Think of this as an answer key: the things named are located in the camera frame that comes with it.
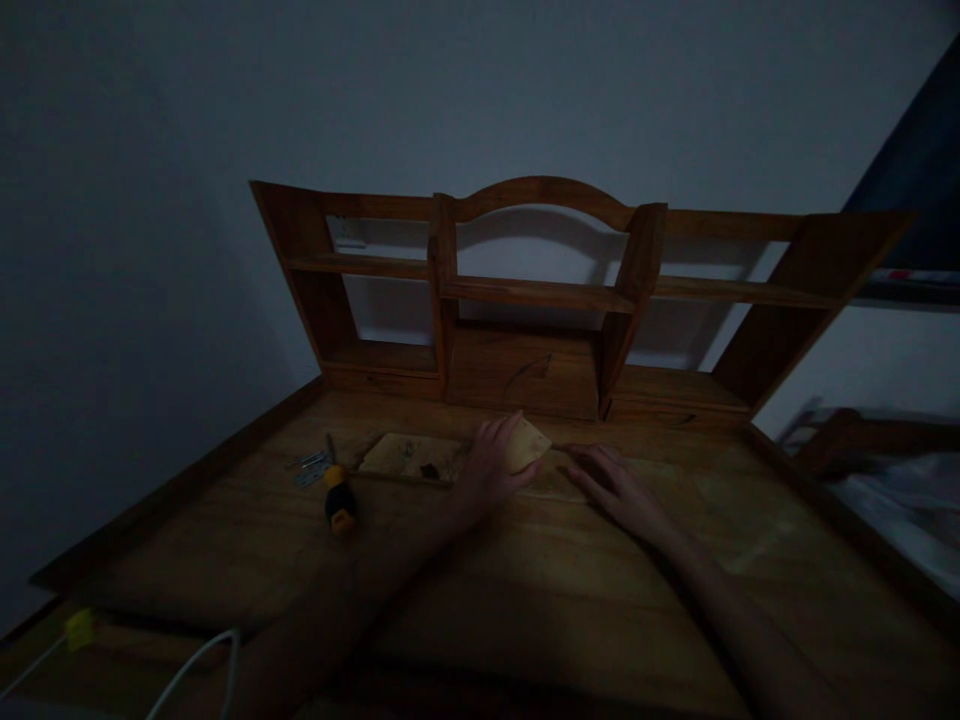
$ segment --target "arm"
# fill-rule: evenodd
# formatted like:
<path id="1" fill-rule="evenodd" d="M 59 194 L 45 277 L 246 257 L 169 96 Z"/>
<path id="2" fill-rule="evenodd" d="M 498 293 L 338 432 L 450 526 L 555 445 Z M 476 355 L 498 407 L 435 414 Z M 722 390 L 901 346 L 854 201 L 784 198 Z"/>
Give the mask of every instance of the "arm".
<path id="1" fill-rule="evenodd" d="M 571 479 L 627 532 L 657 548 L 676 569 L 743 673 L 764 717 L 834 718 L 847 711 L 810 661 L 725 573 L 695 538 L 667 515 L 636 471 L 602 445 L 571 445 Z"/>
<path id="2" fill-rule="evenodd" d="M 324 570 L 276 623 L 240 654 L 231 717 L 289 717 L 343 663 L 387 601 L 451 540 L 536 477 L 535 463 L 507 475 L 504 452 L 520 413 L 480 426 L 451 491 L 413 523 L 367 547 L 345 569 Z M 226 668 L 214 673 L 181 708 L 216 718 Z"/>

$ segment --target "screwdriver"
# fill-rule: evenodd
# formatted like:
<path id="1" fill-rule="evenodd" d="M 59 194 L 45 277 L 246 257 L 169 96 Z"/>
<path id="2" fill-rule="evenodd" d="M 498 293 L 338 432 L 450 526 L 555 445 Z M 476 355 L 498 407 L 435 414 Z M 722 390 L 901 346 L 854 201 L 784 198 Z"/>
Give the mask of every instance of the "screwdriver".
<path id="1" fill-rule="evenodd" d="M 324 504 L 324 510 L 334 537 L 343 537 L 357 524 L 357 499 L 347 485 L 347 469 L 337 463 L 330 433 L 327 433 L 327 453 L 333 464 L 323 475 L 323 481 L 327 485 L 327 501 Z"/>

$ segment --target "wooden shelf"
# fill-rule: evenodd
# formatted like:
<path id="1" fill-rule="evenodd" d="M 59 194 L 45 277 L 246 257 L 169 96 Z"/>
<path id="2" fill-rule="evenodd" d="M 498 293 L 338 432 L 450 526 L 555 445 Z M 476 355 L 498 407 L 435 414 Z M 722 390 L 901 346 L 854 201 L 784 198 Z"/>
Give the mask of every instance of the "wooden shelf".
<path id="1" fill-rule="evenodd" d="M 781 307 L 821 308 L 825 310 L 833 308 L 837 304 L 837 301 L 833 298 L 779 287 L 769 282 L 753 283 L 670 275 L 661 275 L 657 278 L 653 296 L 752 303 L 754 305 L 779 305 Z"/>
<path id="2" fill-rule="evenodd" d="M 746 413 L 749 407 L 710 373 L 626 365 L 613 397 L 707 410 Z"/>
<path id="3" fill-rule="evenodd" d="M 326 253 L 290 258 L 287 260 L 287 267 L 291 270 L 332 272 L 341 275 L 372 275 L 374 277 L 396 277 L 411 280 L 428 279 L 426 260 L 373 257 L 370 255 Z"/>
<path id="4" fill-rule="evenodd" d="M 447 402 L 596 420 L 597 333 L 460 321 Z"/>
<path id="5" fill-rule="evenodd" d="M 617 295 L 612 287 L 604 285 L 572 285 L 466 275 L 458 275 L 448 282 L 441 296 L 457 300 L 483 300 L 512 305 L 540 305 L 618 313 L 631 313 L 634 308 L 631 301 Z"/>
<path id="6" fill-rule="evenodd" d="M 437 357 L 431 345 L 353 340 L 323 356 L 324 368 L 435 378 Z"/>

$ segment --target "hand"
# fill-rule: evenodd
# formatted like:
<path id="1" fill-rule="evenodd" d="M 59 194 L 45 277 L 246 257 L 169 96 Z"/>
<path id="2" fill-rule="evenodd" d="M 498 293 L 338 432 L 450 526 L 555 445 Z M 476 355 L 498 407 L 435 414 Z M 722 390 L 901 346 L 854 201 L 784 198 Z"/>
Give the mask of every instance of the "hand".
<path id="1" fill-rule="evenodd" d="M 573 483 L 624 530 L 659 546 L 674 529 L 656 496 L 616 450 L 606 445 L 567 445 L 565 449 L 578 462 L 592 465 L 606 476 L 607 482 L 600 483 L 582 468 L 570 468 Z"/>
<path id="2" fill-rule="evenodd" d="M 460 477 L 447 498 L 450 517 L 460 530 L 479 521 L 537 476 L 542 460 L 516 475 L 506 471 L 506 450 L 510 435 L 520 422 L 519 410 L 509 417 L 483 423 L 477 429 Z"/>

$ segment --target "finger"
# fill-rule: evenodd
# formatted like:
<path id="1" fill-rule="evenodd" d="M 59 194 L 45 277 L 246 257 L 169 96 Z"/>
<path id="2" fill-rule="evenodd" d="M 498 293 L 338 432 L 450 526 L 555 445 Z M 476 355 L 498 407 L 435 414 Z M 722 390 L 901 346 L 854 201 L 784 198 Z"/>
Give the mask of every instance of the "finger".
<path id="1" fill-rule="evenodd" d="M 555 446 L 558 450 L 563 450 L 570 455 L 579 455 L 581 457 L 587 454 L 590 445 L 581 445 L 580 443 L 567 443 L 566 445 Z"/>
<path id="2" fill-rule="evenodd" d="M 592 497 L 604 508 L 608 508 L 616 501 L 616 496 L 593 479 L 590 473 L 584 472 L 577 466 L 568 468 L 570 480 L 580 488 L 585 495 Z"/>
<path id="3" fill-rule="evenodd" d="M 593 460 L 593 462 L 596 463 L 597 466 L 607 474 L 607 477 L 610 479 L 610 482 L 613 483 L 614 488 L 619 488 L 621 486 L 622 483 L 620 482 L 619 475 L 623 468 L 619 462 L 613 460 L 609 454 L 604 452 L 600 445 L 587 446 L 583 456 Z"/>
<path id="4" fill-rule="evenodd" d="M 540 468 L 543 467 L 544 460 L 541 458 L 535 462 L 530 463 L 527 467 L 516 475 L 510 476 L 510 486 L 513 488 L 513 491 L 516 492 L 521 488 L 525 488 L 527 485 L 532 483 L 537 475 L 540 473 Z"/>
<path id="5" fill-rule="evenodd" d="M 480 426 L 477 428 L 477 435 L 476 435 L 477 440 L 486 439 L 487 435 L 490 432 L 491 424 L 492 422 L 490 420 L 485 420 L 484 422 L 480 423 Z"/>
<path id="6" fill-rule="evenodd" d="M 617 465 L 623 465 L 623 456 L 616 451 L 616 449 L 610 447 L 609 445 L 597 445 L 597 449 L 610 458 Z"/>
<path id="7" fill-rule="evenodd" d="M 522 419 L 523 410 L 517 410 L 510 417 L 500 420 L 494 442 L 500 447 L 506 447 L 507 443 L 510 442 L 510 436 L 513 435 L 513 431 L 516 429 L 517 425 L 520 424 Z"/>

